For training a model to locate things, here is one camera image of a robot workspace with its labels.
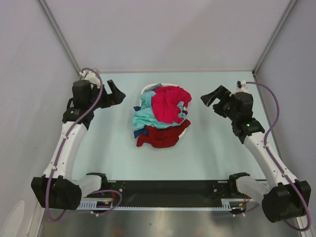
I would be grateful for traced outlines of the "white laundry basket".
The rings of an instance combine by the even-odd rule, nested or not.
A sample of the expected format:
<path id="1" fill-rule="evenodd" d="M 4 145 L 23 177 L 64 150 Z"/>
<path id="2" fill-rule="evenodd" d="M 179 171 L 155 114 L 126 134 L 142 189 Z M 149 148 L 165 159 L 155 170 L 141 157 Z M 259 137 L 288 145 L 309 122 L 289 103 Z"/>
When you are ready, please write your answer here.
<path id="1" fill-rule="evenodd" d="M 155 89 L 159 88 L 159 87 L 164 87 L 164 86 L 178 86 L 176 84 L 170 84 L 170 83 L 158 83 L 158 84 L 149 84 L 147 86 L 145 86 L 142 91 L 141 94 L 147 92 L 147 91 L 154 91 Z"/>

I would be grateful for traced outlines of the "pink red t shirt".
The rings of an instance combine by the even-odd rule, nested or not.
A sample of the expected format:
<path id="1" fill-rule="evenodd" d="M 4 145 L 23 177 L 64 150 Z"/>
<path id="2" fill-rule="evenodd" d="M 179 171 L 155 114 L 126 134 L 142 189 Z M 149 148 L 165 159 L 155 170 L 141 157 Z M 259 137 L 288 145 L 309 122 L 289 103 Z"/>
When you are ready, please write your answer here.
<path id="1" fill-rule="evenodd" d="M 180 124 L 184 118 L 180 117 L 181 107 L 187 107 L 191 102 L 190 93 L 179 86 L 164 86 L 154 90 L 152 108 L 156 119 L 164 123 Z"/>

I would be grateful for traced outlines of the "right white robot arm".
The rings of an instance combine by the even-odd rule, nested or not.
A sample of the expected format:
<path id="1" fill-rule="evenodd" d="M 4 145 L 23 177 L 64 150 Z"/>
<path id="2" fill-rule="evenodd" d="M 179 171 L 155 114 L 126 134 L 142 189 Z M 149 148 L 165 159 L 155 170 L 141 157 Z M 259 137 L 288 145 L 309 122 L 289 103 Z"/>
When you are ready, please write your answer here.
<path id="1" fill-rule="evenodd" d="M 254 156 L 267 180 L 264 185 L 246 173 L 232 175 L 229 195 L 239 198 L 244 194 L 252 198 L 272 223 L 306 216 L 309 226 L 311 187 L 307 181 L 299 181 L 270 147 L 269 133 L 253 116 L 253 96 L 247 83 L 238 82 L 235 92 L 221 85 L 201 96 L 201 100 L 204 105 L 212 106 L 216 114 L 231 120 L 234 135 Z"/>

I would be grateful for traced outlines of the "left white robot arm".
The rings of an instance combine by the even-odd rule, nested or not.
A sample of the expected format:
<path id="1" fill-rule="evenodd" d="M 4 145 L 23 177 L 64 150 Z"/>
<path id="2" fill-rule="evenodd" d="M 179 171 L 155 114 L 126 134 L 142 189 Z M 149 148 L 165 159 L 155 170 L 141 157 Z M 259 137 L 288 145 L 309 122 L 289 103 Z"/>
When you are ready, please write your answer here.
<path id="1" fill-rule="evenodd" d="M 82 198 L 108 194 L 109 185 L 103 173 L 88 173 L 79 180 L 72 180 L 77 153 L 97 109 L 105 109 L 123 102 L 125 94 L 112 80 L 107 93 L 100 75 L 84 68 L 79 80 L 72 86 L 72 97 L 63 113 L 61 135 L 54 155 L 41 177 L 34 177 L 31 188 L 45 209 L 75 210 Z"/>

